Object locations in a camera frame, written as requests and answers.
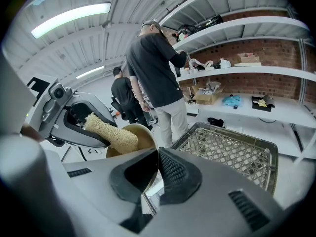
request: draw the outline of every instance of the man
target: man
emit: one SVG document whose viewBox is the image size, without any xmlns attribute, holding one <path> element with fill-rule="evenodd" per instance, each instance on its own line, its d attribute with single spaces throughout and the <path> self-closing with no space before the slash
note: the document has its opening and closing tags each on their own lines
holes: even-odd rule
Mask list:
<svg viewBox="0 0 316 237">
<path fill-rule="evenodd" d="M 173 49 L 162 33 L 160 25 L 154 20 L 143 23 L 140 35 L 126 54 L 130 80 L 136 97 L 142 109 L 149 111 L 139 81 L 157 113 L 161 138 L 166 147 L 172 144 L 171 120 L 179 135 L 183 135 L 188 130 L 183 94 L 169 66 L 170 61 L 175 67 L 181 68 L 186 60 L 186 53 L 178 54 Z"/>
<path fill-rule="evenodd" d="M 123 73 L 119 67 L 113 69 L 115 80 L 111 87 L 112 95 L 115 96 L 128 118 L 130 124 L 134 124 L 135 119 L 149 130 L 153 127 L 148 126 L 142 108 L 132 92 L 132 85 L 128 78 L 123 77 Z"/>
</svg>

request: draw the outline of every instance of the vent grille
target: vent grille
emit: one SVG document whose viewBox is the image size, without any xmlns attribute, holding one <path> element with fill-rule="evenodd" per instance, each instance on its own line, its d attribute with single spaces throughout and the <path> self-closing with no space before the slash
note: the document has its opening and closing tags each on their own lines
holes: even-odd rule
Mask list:
<svg viewBox="0 0 316 237">
<path fill-rule="evenodd" d="M 72 178 L 72 177 L 81 176 L 81 175 L 84 175 L 84 174 L 87 174 L 90 172 L 92 172 L 90 169 L 83 168 L 83 169 L 79 169 L 79 170 L 75 170 L 75 171 L 69 171 L 67 173 L 68 173 L 69 177 Z"/>
<path fill-rule="evenodd" d="M 253 231 L 258 230 L 269 222 L 268 218 L 243 192 L 235 191 L 228 195 Z"/>
</svg>

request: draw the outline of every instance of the white ceiling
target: white ceiling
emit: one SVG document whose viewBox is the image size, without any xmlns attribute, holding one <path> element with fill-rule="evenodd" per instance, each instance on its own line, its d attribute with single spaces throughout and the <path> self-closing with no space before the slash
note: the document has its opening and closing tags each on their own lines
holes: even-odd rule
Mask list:
<svg viewBox="0 0 316 237">
<path fill-rule="evenodd" d="M 112 3 L 107 14 L 77 19 L 50 31 L 39 39 L 31 30 L 72 8 L 102 1 Z M 27 83 L 36 73 L 58 77 L 64 86 L 78 88 L 111 73 L 122 65 L 126 49 L 141 24 L 160 20 L 178 3 L 169 0 L 45 0 L 30 5 L 16 17 L 2 50 L 5 57 Z M 102 24 L 108 24 L 104 30 Z M 76 79 L 89 70 L 103 70 Z"/>
</svg>

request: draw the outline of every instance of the black box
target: black box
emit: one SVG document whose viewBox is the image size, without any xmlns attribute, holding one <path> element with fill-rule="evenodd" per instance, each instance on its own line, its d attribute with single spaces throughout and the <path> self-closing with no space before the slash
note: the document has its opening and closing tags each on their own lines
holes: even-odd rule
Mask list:
<svg viewBox="0 0 316 237">
<path fill-rule="evenodd" d="M 251 97 L 252 108 L 257 109 L 257 110 L 261 110 L 261 111 L 271 112 L 271 106 L 264 107 L 264 106 L 260 106 L 260 105 L 253 102 L 253 101 L 258 102 L 261 99 L 262 99 L 262 97 Z"/>
</svg>

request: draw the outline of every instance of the beige pants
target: beige pants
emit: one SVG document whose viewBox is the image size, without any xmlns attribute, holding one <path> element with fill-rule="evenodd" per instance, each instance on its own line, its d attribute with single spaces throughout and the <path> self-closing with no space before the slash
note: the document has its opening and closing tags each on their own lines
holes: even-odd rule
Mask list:
<svg viewBox="0 0 316 237">
<path fill-rule="evenodd" d="M 188 131 L 185 102 L 183 98 L 181 98 L 172 104 L 157 107 L 155 111 L 159 119 L 161 138 L 165 147 L 169 148 L 172 144 L 171 120 L 179 136 L 182 136 Z"/>
</svg>

